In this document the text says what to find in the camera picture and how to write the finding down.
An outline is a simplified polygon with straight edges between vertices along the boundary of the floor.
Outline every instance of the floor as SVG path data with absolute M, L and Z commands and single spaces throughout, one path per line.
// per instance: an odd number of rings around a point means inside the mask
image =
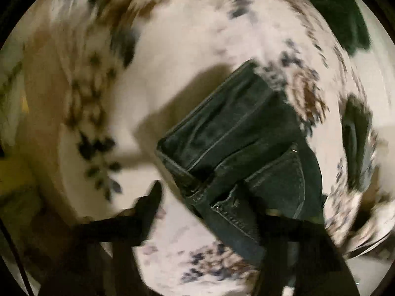
M 372 48 L 369 52 L 358 51 L 354 61 L 374 112 L 374 126 L 384 138 L 390 140 L 395 136 L 395 45 L 369 8 L 361 0 L 356 1 L 371 33 Z M 25 106 L 20 63 L 23 41 L 28 36 L 32 22 L 32 15 L 24 17 L 0 51 L 0 90 L 11 90 L 7 99 L 0 99 L 0 135 L 6 146 L 13 145 L 18 127 L 16 121 Z M 392 150 L 395 153 L 395 144 L 389 142 L 381 176 L 383 186 L 389 190 L 395 179 L 392 171 L 395 170 L 395 159 L 392 159 L 395 155 L 391 155 Z M 365 256 L 348 260 L 347 263 L 361 296 L 368 296 L 374 291 L 391 265 Z

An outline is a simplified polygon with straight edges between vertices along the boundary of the black cable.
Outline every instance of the black cable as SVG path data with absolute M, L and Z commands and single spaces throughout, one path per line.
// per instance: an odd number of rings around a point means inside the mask
M 20 257 L 19 257 L 19 254 L 18 254 L 18 250 L 17 250 L 14 242 L 12 241 L 11 235 L 9 234 L 9 232 L 8 232 L 7 228 L 5 227 L 5 225 L 4 225 L 3 221 L 1 220 L 1 218 L 0 218 L 0 230 L 3 233 L 3 235 L 5 237 L 5 240 L 7 241 L 8 245 L 9 245 L 9 248 L 11 249 L 11 252 L 12 252 L 14 258 L 15 258 L 15 262 L 17 263 L 18 269 L 20 271 L 20 275 L 22 276 L 22 280 L 23 280 L 23 283 L 24 283 L 24 285 L 26 287 L 28 295 L 29 296 L 34 296 L 32 287 L 30 286 L 30 283 L 29 283 L 29 279 L 27 278 L 25 269 L 23 268 L 22 261 L 20 260 Z

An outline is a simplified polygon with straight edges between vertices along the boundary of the jeans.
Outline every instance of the jeans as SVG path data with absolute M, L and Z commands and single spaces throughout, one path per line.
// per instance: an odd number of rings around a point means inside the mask
M 158 143 L 187 206 L 252 265 L 257 211 L 323 223 L 322 179 L 284 91 L 250 60 Z

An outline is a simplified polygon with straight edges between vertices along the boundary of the dark green cloth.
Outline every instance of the dark green cloth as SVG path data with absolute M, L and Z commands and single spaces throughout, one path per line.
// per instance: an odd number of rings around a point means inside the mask
M 355 0 L 310 0 L 349 55 L 370 48 L 369 32 Z

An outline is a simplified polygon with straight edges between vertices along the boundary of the back pocket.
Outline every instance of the back pocket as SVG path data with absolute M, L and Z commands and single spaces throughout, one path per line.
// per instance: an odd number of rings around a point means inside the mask
M 281 215 L 298 218 L 305 201 L 305 179 L 297 144 L 279 158 L 245 179 L 250 195 L 260 207 L 275 209 Z

